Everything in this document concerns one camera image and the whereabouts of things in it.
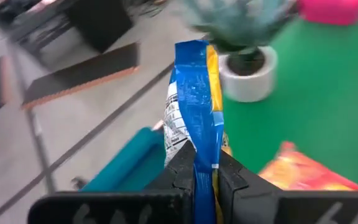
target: snack bag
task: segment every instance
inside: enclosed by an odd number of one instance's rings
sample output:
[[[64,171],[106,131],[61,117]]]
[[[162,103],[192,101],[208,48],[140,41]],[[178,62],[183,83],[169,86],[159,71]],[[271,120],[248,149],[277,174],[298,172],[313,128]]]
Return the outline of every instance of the snack bag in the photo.
[[[358,190],[358,185],[284,142],[275,160],[259,174],[283,190]]]
[[[218,55],[205,40],[175,44],[165,105],[164,136],[167,157],[174,157],[187,140],[196,150],[194,160],[195,224],[222,223],[216,200],[219,155],[223,143],[222,94]]]

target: gray floor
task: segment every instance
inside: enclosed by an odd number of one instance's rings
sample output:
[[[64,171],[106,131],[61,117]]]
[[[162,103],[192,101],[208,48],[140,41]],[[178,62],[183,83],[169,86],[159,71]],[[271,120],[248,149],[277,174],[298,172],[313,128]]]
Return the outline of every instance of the gray floor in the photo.
[[[162,117],[169,74],[93,139],[75,148],[78,141],[173,62],[175,42],[201,37],[185,28],[176,9],[178,3],[172,1],[157,16],[143,17],[111,47],[140,42],[140,68],[135,74],[34,109],[37,132],[42,133],[45,143],[47,165],[56,168],[52,172],[55,190],[72,190],[70,180],[77,175],[91,179],[137,130],[152,126]],[[3,55],[20,66],[10,63],[11,100],[0,109],[0,223],[21,224],[25,223],[31,204],[47,194],[48,188],[26,113],[20,109],[22,96],[17,77],[22,75],[28,86],[52,70],[96,54],[71,30],[45,49],[45,59],[51,65],[48,70],[8,44],[0,33],[0,56]]]

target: green surface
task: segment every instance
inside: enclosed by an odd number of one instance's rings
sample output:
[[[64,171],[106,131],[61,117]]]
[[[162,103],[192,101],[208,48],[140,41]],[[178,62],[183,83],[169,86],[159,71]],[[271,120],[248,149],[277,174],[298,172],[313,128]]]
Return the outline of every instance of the green surface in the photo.
[[[277,82],[264,101],[224,97],[225,130],[234,157],[258,172],[280,143],[358,183],[358,24],[290,24],[272,43]]]

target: pink object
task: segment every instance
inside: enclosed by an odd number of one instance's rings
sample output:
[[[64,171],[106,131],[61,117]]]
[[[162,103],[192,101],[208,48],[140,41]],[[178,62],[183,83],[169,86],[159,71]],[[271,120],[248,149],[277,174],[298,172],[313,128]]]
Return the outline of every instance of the pink object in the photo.
[[[346,26],[358,21],[358,0],[299,0],[300,15],[310,22]]]

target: orange snack bag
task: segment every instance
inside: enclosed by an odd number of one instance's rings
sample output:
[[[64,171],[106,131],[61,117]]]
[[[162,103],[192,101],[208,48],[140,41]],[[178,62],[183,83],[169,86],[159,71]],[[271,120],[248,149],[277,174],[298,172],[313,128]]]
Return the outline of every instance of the orange snack bag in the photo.
[[[292,142],[283,142],[259,175],[283,190],[358,190],[358,184],[296,151]]]

